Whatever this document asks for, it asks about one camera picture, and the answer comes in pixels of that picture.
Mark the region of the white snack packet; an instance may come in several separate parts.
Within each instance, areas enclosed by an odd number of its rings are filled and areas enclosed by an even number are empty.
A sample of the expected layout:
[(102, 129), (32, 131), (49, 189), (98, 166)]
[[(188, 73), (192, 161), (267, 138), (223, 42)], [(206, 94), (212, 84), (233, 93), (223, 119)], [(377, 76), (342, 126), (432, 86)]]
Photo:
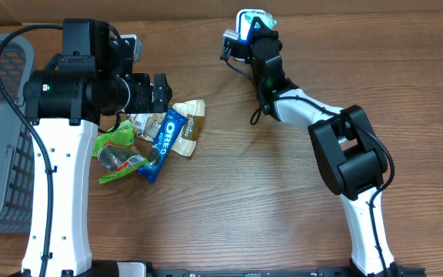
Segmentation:
[(256, 18), (259, 18), (264, 25), (270, 29), (273, 29), (277, 25), (277, 21), (273, 18), (272, 14), (263, 12), (262, 10), (249, 10), (241, 14), (241, 19), (239, 20), (240, 30), (247, 32)]

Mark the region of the beige pastry snack packet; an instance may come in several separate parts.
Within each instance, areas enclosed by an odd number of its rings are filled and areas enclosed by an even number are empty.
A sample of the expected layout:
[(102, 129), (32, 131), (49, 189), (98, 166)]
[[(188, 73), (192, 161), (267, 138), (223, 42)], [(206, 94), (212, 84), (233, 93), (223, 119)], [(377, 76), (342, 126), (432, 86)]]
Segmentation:
[[(190, 157), (195, 150), (199, 133), (204, 126), (205, 102), (202, 99), (195, 99), (175, 103), (172, 107), (187, 119), (182, 127), (182, 131), (172, 146), (172, 150), (179, 155)], [(127, 119), (133, 125), (135, 135), (140, 139), (150, 142), (152, 142), (157, 135), (164, 118), (165, 113), (129, 114), (127, 116)]]

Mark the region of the blue oreo packet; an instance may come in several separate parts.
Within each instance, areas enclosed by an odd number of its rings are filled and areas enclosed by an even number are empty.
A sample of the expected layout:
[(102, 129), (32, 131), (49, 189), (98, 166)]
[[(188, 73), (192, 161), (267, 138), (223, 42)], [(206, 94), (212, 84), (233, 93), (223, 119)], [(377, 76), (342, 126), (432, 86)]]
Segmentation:
[(186, 122), (187, 118), (182, 114), (173, 108), (168, 109), (153, 141), (149, 163), (136, 169), (137, 174), (146, 177), (151, 184), (155, 183), (172, 146), (175, 144)]

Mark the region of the green snack packet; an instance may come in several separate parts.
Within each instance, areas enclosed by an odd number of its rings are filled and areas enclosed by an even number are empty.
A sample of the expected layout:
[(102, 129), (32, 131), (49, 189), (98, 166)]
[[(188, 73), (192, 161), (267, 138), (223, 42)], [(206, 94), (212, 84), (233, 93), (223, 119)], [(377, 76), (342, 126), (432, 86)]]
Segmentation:
[(92, 156), (107, 170), (99, 178), (100, 184), (125, 177), (149, 163), (137, 150), (134, 142), (134, 128), (129, 120), (121, 122), (115, 131), (97, 137)]

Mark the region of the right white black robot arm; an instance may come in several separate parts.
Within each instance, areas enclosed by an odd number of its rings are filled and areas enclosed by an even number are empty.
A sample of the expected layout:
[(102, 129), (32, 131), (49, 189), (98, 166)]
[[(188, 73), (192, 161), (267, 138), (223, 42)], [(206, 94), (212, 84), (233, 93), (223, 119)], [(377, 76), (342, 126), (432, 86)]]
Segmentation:
[(365, 110), (358, 105), (326, 105), (306, 95), (285, 75), (282, 43), (272, 18), (252, 12), (245, 22), (244, 38), (226, 42), (225, 47), (251, 66), (259, 102), (251, 123), (266, 114), (309, 135), (321, 178), (345, 210), (351, 235), (350, 273), (399, 275), (381, 212), (381, 197), (395, 177), (395, 165)]

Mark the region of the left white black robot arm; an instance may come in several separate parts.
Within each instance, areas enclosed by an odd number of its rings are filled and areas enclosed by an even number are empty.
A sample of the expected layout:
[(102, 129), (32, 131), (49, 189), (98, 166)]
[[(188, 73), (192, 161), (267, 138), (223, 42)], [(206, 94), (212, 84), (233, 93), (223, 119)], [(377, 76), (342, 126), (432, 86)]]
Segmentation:
[(172, 91), (163, 74), (135, 73), (142, 44), (107, 22), (66, 19), (62, 52), (24, 86), (34, 148), (24, 276), (147, 276), (147, 262), (95, 261), (88, 240), (88, 181), (104, 116), (159, 113)]

